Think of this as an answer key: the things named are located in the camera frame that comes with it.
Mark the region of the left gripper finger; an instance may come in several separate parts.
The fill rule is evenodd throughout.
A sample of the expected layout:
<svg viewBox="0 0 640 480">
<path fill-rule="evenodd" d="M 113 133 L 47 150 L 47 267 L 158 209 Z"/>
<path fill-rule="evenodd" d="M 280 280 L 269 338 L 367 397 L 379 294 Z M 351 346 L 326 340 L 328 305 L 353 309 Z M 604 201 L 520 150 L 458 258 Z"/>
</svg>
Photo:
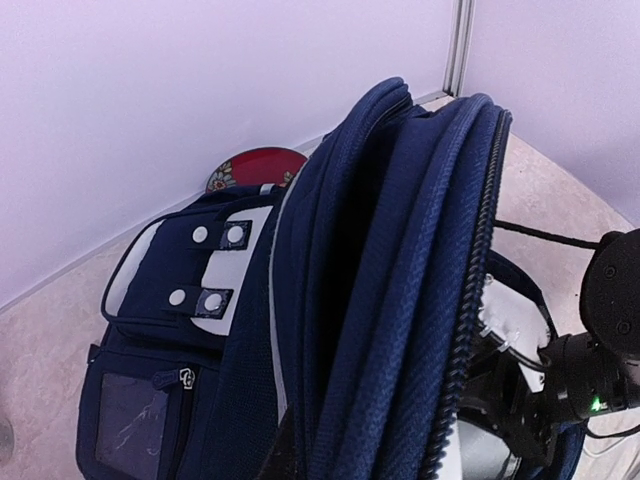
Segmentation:
<svg viewBox="0 0 640 480">
<path fill-rule="evenodd" d="M 257 479 L 295 479 L 295 430 L 292 406 L 287 408 L 280 422 L 274 444 L 263 462 Z"/>
</svg>

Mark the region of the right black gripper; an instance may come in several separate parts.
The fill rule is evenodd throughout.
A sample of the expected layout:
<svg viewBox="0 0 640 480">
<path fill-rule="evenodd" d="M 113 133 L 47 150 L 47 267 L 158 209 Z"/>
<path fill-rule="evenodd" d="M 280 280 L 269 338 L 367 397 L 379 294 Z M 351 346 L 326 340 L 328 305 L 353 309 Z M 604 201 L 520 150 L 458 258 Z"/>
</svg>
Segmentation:
<svg viewBox="0 0 640 480">
<path fill-rule="evenodd" d="M 499 437 L 514 455 L 525 460 L 549 460 L 558 435 L 552 397 L 544 390 L 533 392 L 522 367 L 507 352 L 487 344 L 474 346 L 459 414 Z"/>
</svg>

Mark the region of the navy blue backpack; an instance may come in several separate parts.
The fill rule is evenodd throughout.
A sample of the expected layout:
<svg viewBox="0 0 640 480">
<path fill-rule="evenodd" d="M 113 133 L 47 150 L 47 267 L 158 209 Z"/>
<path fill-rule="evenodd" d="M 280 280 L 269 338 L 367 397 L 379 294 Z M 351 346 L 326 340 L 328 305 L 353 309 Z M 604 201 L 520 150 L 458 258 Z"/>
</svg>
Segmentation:
<svg viewBox="0 0 640 480">
<path fill-rule="evenodd" d="M 81 474 L 257 479 L 292 406 L 295 479 L 441 479 L 511 121 L 484 94 L 427 111 L 391 78 L 287 186 L 147 225 L 103 295 Z M 584 439 L 565 428 L 512 479 L 573 477 Z"/>
</svg>

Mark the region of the coffee cover white book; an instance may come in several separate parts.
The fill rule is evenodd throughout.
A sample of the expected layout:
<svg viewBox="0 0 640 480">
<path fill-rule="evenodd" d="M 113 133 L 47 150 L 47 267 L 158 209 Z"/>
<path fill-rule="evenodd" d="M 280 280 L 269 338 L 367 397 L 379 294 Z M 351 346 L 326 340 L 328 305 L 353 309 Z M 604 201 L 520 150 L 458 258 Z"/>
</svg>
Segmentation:
<svg viewBox="0 0 640 480">
<path fill-rule="evenodd" d="M 520 466 L 501 438 L 471 423 L 456 420 L 448 440 L 441 479 L 512 479 Z"/>
</svg>

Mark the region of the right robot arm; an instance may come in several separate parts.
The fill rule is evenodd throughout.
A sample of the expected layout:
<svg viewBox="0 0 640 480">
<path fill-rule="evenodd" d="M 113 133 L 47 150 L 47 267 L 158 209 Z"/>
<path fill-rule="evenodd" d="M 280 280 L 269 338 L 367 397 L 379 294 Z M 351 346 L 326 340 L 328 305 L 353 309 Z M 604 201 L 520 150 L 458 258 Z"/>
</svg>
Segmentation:
<svg viewBox="0 0 640 480">
<path fill-rule="evenodd" d="M 559 335 L 541 289 L 490 252 L 458 418 L 548 466 L 562 430 L 639 405 L 639 233 L 594 246 L 579 293 L 584 332 Z"/>
</svg>

